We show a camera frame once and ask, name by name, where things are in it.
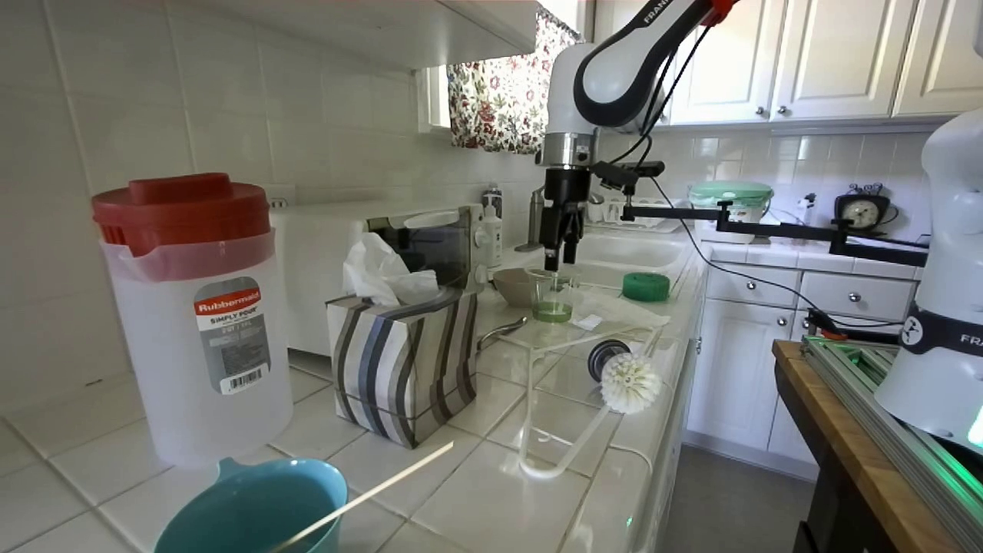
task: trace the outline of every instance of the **kitchen counter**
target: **kitchen counter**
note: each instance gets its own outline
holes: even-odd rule
[[[834,520],[834,537],[828,533],[819,536],[831,542],[854,542],[854,533],[864,533],[864,542],[870,537],[872,544],[893,551],[959,551],[944,522],[927,510],[924,497],[912,491],[907,476],[860,427],[850,408],[828,386],[828,380],[816,376],[816,367],[801,357],[801,343],[773,342],[773,357],[784,399],[825,469],[816,490],[825,490],[825,476],[837,480],[834,490],[838,491],[838,502],[834,502],[828,512],[811,512],[825,516],[828,522]],[[838,516],[848,516],[857,529],[841,533],[837,525]]]
[[[654,546],[677,480],[701,278],[695,256],[680,252],[670,301],[625,301],[635,323],[647,321],[654,330],[647,353],[662,376],[657,403],[638,414],[603,414],[598,429],[553,480],[530,476],[530,457],[519,456],[527,377],[534,373],[510,362],[513,342],[498,342],[479,357],[476,403],[422,448],[385,443],[341,421],[325,367],[292,357],[292,425],[240,461],[325,457],[341,466],[356,497],[442,443],[456,443],[445,457],[344,516],[341,551]],[[585,281],[577,292],[591,297],[580,323],[596,312],[612,318],[612,309],[591,312],[598,307],[596,297],[609,297],[603,307],[622,301],[605,284]],[[502,303],[488,312],[479,333],[510,318]],[[214,469],[178,469],[154,457],[130,376],[93,380],[56,403],[4,412],[0,551],[154,551],[166,522],[211,480]]]

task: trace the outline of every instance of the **curtain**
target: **curtain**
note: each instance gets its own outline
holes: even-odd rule
[[[449,69],[449,110],[458,148],[534,154],[547,129],[553,57],[577,41],[544,6],[534,53]]]

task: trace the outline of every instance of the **white bottle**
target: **white bottle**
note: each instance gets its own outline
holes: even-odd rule
[[[473,278],[476,284],[488,284],[504,256],[504,220],[498,218],[492,204],[484,206],[484,214],[473,226],[473,248]]]

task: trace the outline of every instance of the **red lid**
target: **red lid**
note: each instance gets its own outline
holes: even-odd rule
[[[130,247],[132,256],[272,229],[263,191],[225,173],[130,181],[93,196],[93,218],[105,244]]]

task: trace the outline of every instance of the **wall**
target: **wall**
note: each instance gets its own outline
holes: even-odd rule
[[[677,194],[697,178],[764,178],[784,196],[831,196],[886,178],[917,210],[923,137],[666,133],[654,154]],[[462,204],[498,181],[510,244],[527,241],[527,200],[541,185],[530,156],[422,137],[406,70],[178,0],[4,0],[0,408],[127,373],[90,196],[206,170],[292,204]]]

